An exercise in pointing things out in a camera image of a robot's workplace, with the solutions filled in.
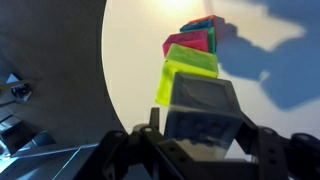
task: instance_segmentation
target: magenta block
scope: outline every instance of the magenta block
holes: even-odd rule
[[[164,56],[167,55],[172,43],[208,52],[208,30],[201,29],[181,34],[172,34],[162,45]]]

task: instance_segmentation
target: metal frame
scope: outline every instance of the metal frame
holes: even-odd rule
[[[236,140],[252,162],[195,162],[159,129],[159,109],[151,111],[149,125],[128,135],[111,131],[101,141],[75,179],[122,179],[131,165],[142,163],[153,179],[320,179],[320,141],[308,134],[279,136],[257,127],[245,114]]]

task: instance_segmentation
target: white surface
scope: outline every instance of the white surface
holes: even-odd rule
[[[0,173],[4,171],[7,167],[10,166],[14,161],[16,161],[18,158],[10,158],[7,160],[0,160]]]
[[[289,137],[320,138],[320,23],[315,0],[108,0],[102,59],[113,106],[128,132],[147,123],[164,62],[162,43],[189,20],[219,24],[219,78],[233,82],[242,110]],[[161,107],[163,130],[166,107]]]

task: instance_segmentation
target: lime green block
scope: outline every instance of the lime green block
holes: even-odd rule
[[[210,28],[206,28],[208,29],[208,50],[209,52],[215,54],[216,53],[216,37],[214,35],[214,27],[210,27]],[[198,31],[200,29],[194,29],[194,30],[190,30],[190,31],[182,31],[181,33],[185,33],[185,32],[191,32],[191,31]]]
[[[156,96],[156,103],[169,106],[176,72],[216,78],[218,62],[215,54],[172,44],[166,56]]]

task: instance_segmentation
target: colored block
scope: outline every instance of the colored block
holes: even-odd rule
[[[190,31],[190,30],[195,30],[195,29],[203,29],[203,28],[210,28],[213,27],[213,23],[211,19],[206,19],[203,21],[199,21],[193,24],[186,24],[180,28],[181,31]]]
[[[192,31],[197,31],[199,29],[190,30],[190,31],[181,31],[181,33],[187,33]],[[208,52],[215,54],[216,53],[216,44],[215,44],[215,29],[210,27],[208,30]]]
[[[225,116],[241,116],[232,83],[227,80],[177,72],[170,106],[192,108]]]
[[[172,43],[208,52],[208,30],[202,29],[170,35],[162,45],[164,56],[167,55]]]
[[[173,43],[166,56],[160,78],[156,95],[158,104],[169,105],[173,78],[176,72],[216,78],[218,76],[217,57],[211,53]]]
[[[175,73],[165,127],[167,138],[189,141],[187,149],[201,152],[200,157],[215,155],[215,159],[222,159],[242,122],[243,115],[230,81]],[[201,151],[199,147],[203,146],[211,150]]]
[[[199,19],[195,19],[195,20],[191,20],[188,22],[188,24],[194,24],[194,23],[197,23],[199,21],[203,21],[203,20],[207,20],[207,19],[211,19],[212,20],[212,24],[213,24],[213,27],[217,28],[216,27],[216,23],[215,23],[215,18],[213,15],[211,16],[206,16],[206,17],[203,17],[203,18],[199,18]],[[215,33],[214,34],[214,37],[215,37],[215,43],[217,44],[217,34]]]
[[[213,26],[215,26],[215,23],[214,23],[214,15],[206,16],[206,17],[203,17],[203,18],[191,20],[191,21],[188,22],[188,24],[194,24],[194,23],[197,23],[197,22],[199,22],[199,21],[203,21],[203,20],[207,20],[207,19],[211,19]]]

